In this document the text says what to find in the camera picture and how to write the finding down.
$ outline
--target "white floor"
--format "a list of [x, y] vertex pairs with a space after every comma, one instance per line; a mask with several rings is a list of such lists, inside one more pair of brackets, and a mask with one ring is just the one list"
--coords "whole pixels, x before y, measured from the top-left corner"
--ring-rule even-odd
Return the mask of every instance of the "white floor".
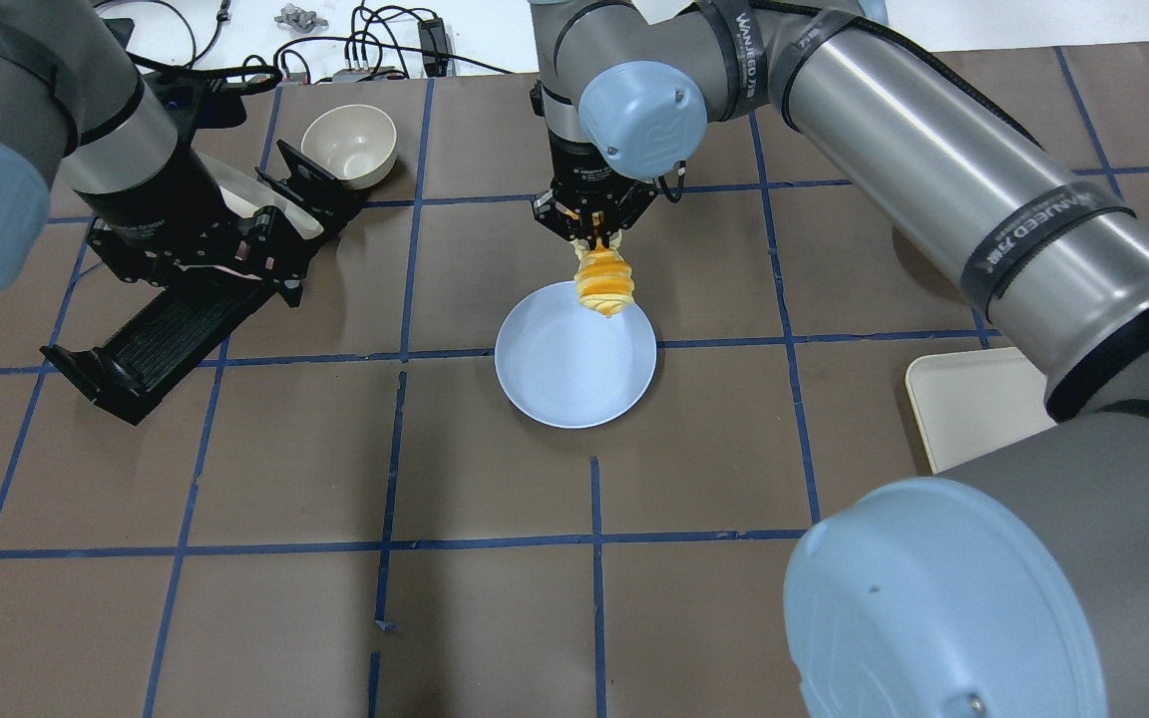
[[[173, 0], [194, 26], [203, 46], [216, 25], [219, 0]], [[314, 34], [347, 34], [356, 0], [295, 0], [331, 22]], [[284, 41], [304, 37], [278, 26], [273, 17], [286, 0], [233, 0], [232, 21], [200, 68], [240, 64], [246, 55], [272, 55]], [[370, 3], [378, 8], [383, 3]], [[533, 72], [534, 44], [525, 0], [419, 0], [440, 13], [452, 34], [452, 48], [491, 64]], [[115, 3], [101, 8], [108, 17], [133, 17], [137, 34], [132, 51], [163, 61], [187, 60], [187, 34], [168, 10], [151, 3]], [[930, 49], [994, 49], [1047, 45], [1094, 45], [1149, 40], [1149, 0], [888, 0], [889, 24]], [[401, 45], [418, 46], [414, 20], [392, 23]], [[344, 67], [339, 41], [306, 41], [296, 47], [306, 56], [314, 79]], [[407, 57], [411, 74], [418, 56]], [[288, 60], [298, 69], [296, 60]], [[456, 74], [485, 70], [456, 63]]]

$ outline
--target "round plate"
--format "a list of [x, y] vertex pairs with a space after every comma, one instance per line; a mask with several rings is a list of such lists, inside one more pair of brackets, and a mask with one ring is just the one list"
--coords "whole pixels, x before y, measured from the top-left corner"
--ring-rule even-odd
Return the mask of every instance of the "round plate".
[[609, 319], [578, 302], [574, 283], [520, 300], [499, 327], [495, 373], [517, 409], [552, 427], [594, 427], [626, 412], [654, 378], [650, 319], [629, 304]]

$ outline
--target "white plate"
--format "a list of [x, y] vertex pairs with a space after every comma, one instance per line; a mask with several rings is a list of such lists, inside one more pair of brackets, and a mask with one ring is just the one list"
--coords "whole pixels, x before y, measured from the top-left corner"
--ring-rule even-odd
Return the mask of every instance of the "white plate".
[[609, 319], [578, 302], [574, 283], [520, 300], [499, 327], [495, 373], [517, 409], [552, 427], [594, 427], [626, 412], [654, 378], [657, 345], [635, 304]]
[[1054, 426], [1044, 376], [1012, 347], [921, 356], [907, 369], [907, 394], [934, 472]]

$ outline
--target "power adapter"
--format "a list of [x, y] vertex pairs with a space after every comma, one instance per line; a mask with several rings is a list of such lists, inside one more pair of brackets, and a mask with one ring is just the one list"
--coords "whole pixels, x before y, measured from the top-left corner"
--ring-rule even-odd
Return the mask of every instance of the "power adapter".
[[419, 21], [419, 49], [434, 55], [424, 55], [424, 74], [427, 77], [446, 77], [450, 69], [450, 40], [446, 34], [446, 20]]

